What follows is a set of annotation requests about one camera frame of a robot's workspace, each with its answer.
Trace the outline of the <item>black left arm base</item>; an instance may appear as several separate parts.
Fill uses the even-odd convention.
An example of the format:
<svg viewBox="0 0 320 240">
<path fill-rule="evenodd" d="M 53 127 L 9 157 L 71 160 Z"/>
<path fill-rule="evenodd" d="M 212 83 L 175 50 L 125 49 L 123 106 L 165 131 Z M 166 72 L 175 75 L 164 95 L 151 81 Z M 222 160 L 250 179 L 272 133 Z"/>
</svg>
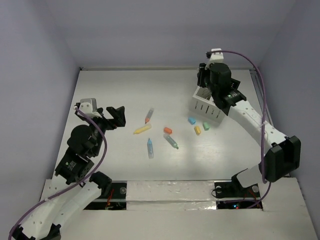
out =
<svg viewBox="0 0 320 240">
<path fill-rule="evenodd" d="M 127 209 L 127 182 L 116 181 L 106 196 L 100 196 L 89 203 L 84 209 L 91 211 L 122 211 Z"/>
</svg>

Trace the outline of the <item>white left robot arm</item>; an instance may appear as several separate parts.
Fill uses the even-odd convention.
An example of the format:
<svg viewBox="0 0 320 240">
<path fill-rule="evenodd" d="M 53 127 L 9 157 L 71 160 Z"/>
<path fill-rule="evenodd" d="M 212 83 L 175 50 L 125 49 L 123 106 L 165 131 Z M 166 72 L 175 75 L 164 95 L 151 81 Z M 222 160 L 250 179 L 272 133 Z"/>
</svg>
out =
<svg viewBox="0 0 320 240">
<path fill-rule="evenodd" d="M 94 163 L 92 158 L 101 148 L 102 156 L 106 156 L 105 132 L 126 125 L 125 107 L 107 107 L 110 119 L 88 99 L 78 102 L 74 109 L 75 115 L 87 123 L 71 131 L 68 148 L 47 188 L 49 195 L 17 221 L 9 232 L 10 240 L 59 240 L 89 203 L 110 194 L 112 179 L 97 170 L 102 162 Z"/>
</svg>

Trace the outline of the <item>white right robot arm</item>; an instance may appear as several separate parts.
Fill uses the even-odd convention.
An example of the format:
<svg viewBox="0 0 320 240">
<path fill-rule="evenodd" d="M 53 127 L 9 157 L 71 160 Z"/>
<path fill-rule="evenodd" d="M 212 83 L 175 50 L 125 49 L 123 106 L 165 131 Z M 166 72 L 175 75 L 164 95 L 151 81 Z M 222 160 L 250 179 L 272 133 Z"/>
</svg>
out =
<svg viewBox="0 0 320 240">
<path fill-rule="evenodd" d="M 229 182 L 215 184 L 212 192 L 218 199 L 243 198 L 253 186 L 263 181 L 274 183 L 300 166 L 300 139 L 278 131 L 258 114 L 238 90 L 239 84 L 225 63 L 199 64 L 197 85 L 208 89 L 215 106 L 260 146 L 261 161 L 257 165 L 236 173 Z"/>
</svg>

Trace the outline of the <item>yellow pencil-shaped highlighter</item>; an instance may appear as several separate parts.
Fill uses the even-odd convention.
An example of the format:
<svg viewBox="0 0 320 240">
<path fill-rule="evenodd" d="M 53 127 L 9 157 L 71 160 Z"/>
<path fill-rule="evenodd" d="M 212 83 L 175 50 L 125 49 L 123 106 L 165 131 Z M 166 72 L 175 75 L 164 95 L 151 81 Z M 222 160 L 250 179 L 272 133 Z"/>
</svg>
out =
<svg viewBox="0 0 320 240">
<path fill-rule="evenodd" d="M 150 130 L 152 128 L 152 125 L 151 124 L 145 124 L 144 126 L 142 126 L 142 127 L 139 127 L 139 128 L 137 128 L 134 132 L 133 132 L 133 134 L 134 135 L 138 135 L 138 134 L 141 134 L 141 133 L 143 133 L 143 132 L 145 132 L 145 131 L 147 131 L 147 130 Z"/>
</svg>

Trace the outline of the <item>green pencil-shaped highlighter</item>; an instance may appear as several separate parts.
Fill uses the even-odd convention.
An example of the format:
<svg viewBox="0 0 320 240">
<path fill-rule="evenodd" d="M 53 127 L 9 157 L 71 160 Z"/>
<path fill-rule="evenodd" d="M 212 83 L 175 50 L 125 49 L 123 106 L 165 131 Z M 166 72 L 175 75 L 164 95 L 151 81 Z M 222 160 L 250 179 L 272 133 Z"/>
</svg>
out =
<svg viewBox="0 0 320 240">
<path fill-rule="evenodd" d="M 179 149 L 177 142 L 167 133 L 163 135 L 164 139 L 175 149 Z"/>
</svg>

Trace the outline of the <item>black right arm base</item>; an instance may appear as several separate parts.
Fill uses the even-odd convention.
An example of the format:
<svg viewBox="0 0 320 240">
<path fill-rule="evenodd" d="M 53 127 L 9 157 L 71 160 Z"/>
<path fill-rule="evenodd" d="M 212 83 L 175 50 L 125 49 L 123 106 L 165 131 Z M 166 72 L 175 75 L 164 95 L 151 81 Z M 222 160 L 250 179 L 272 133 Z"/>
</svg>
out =
<svg viewBox="0 0 320 240">
<path fill-rule="evenodd" d="M 244 188 L 237 180 L 215 182 L 211 195 L 218 210 L 249 209 L 261 198 L 258 184 Z"/>
</svg>

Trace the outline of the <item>orange small eraser cap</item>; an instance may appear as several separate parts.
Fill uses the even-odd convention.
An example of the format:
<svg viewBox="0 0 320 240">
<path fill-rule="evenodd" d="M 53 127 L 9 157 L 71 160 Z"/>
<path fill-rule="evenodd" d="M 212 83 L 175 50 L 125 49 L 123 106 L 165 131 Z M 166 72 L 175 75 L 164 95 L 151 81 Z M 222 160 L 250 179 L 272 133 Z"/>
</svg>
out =
<svg viewBox="0 0 320 240">
<path fill-rule="evenodd" d="M 169 135 L 171 135 L 171 134 L 173 133 L 172 129 L 169 128 L 169 127 L 165 127 L 165 128 L 163 129 L 163 132 L 166 133 L 166 134 L 169 134 Z"/>
</svg>

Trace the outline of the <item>grey pencil-shaped pen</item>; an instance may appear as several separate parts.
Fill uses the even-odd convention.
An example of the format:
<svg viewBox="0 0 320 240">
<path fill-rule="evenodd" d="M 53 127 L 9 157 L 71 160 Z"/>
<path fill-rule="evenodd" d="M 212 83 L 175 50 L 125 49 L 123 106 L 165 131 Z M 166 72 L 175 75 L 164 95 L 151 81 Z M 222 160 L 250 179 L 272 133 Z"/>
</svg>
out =
<svg viewBox="0 0 320 240">
<path fill-rule="evenodd" d="M 151 108 L 149 109 L 149 111 L 148 111 L 145 119 L 144 119 L 145 124 L 147 124 L 147 123 L 151 120 L 151 117 L 152 117 L 153 113 L 154 113 L 154 108 L 151 107 Z"/>
</svg>

